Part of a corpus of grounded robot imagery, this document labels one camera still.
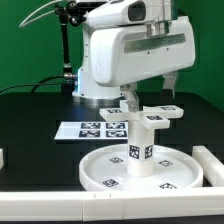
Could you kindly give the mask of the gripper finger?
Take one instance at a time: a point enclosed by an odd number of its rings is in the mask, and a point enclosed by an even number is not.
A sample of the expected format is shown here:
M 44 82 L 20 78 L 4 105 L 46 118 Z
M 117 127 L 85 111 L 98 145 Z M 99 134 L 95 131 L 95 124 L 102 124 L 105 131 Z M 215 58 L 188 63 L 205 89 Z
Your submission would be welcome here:
M 170 72 L 163 76 L 164 83 L 161 91 L 163 100 L 173 100 L 175 97 L 175 86 L 178 79 L 178 72 Z
M 137 84 L 129 83 L 120 86 L 120 90 L 125 97 L 130 112 L 137 112 L 139 110 L 139 98 L 136 94 Z

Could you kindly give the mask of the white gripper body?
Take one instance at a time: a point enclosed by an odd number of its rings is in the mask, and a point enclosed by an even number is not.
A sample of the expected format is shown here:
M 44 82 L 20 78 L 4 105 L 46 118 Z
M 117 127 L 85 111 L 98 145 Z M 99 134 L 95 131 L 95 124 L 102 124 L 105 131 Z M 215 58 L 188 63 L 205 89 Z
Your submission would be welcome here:
M 191 67 L 195 61 L 192 26 L 187 16 L 169 25 L 169 33 L 148 36 L 145 25 L 101 29 L 90 41 L 93 79 L 116 87 Z

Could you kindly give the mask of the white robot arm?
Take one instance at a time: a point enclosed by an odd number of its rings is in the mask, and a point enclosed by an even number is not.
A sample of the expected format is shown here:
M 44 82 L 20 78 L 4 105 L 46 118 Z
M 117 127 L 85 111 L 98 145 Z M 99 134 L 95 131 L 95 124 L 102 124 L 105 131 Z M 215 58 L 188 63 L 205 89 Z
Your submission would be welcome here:
M 131 111 L 138 109 L 140 80 L 162 76 L 162 96 L 175 96 L 178 71 L 195 61 L 192 26 L 178 14 L 176 0 L 108 0 L 86 16 L 98 85 L 120 88 Z

